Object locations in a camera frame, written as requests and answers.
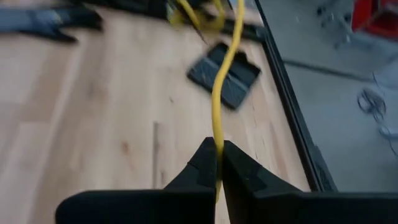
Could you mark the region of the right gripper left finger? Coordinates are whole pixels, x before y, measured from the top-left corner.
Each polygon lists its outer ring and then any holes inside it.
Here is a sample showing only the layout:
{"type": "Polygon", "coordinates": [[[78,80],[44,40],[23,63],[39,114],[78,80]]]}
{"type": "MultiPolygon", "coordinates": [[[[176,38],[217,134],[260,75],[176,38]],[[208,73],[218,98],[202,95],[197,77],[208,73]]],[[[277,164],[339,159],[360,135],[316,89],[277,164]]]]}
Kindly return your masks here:
{"type": "Polygon", "coordinates": [[[163,189],[87,190],[64,199],[56,224],[214,224],[217,162],[205,138],[163,189]]]}

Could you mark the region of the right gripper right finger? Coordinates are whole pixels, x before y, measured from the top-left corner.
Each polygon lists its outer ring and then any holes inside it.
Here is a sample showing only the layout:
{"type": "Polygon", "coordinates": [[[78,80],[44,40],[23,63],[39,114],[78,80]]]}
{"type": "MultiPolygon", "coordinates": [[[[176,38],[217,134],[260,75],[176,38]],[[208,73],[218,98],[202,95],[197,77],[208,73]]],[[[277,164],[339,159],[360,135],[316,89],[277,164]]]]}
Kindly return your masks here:
{"type": "Polygon", "coordinates": [[[303,192],[230,141],[223,187],[231,224],[398,224],[398,194],[303,192]]]}

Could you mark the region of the open black bit case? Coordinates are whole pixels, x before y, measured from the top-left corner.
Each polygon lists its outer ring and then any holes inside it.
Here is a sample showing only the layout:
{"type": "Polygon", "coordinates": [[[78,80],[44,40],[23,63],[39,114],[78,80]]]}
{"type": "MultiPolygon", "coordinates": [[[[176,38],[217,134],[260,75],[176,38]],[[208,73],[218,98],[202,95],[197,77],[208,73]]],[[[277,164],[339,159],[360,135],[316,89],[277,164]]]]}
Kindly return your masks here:
{"type": "MultiPolygon", "coordinates": [[[[187,72],[187,78],[211,93],[218,70],[223,63],[228,45],[218,42],[199,58],[187,72]]],[[[246,53],[237,51],[223,81],[221,102],[225,107],[236,110],[244,101],[256,82],[261,69],[248,61],[246,53]]]]}

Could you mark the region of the metal rack with red bins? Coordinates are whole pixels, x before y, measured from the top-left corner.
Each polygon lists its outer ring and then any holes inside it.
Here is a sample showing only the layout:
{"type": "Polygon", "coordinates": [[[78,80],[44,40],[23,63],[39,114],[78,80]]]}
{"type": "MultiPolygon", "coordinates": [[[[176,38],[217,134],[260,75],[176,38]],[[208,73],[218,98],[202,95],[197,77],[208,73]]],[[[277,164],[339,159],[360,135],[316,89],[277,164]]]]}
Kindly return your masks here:
{"type": "Polygon", "coordinates": [[[398,0],[355,0],[351,28],[398,41],[398,0]]]}

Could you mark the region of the black metal table frame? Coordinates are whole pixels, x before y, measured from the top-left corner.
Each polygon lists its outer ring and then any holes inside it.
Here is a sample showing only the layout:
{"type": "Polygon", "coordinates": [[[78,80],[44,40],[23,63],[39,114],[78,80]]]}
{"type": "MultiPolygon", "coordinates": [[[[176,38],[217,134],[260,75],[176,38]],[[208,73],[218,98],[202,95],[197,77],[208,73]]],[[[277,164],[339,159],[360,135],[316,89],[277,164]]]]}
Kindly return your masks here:
{"type": "Polygon", "coordinates": [[[261,43],[241,48],[262,70],[236,113],[223,111],[224,138],[274,175],[303,191],[331,192],[335,183],[305,123],[260,0],[249,0],[244,18],[264,29],[261,43]]]}

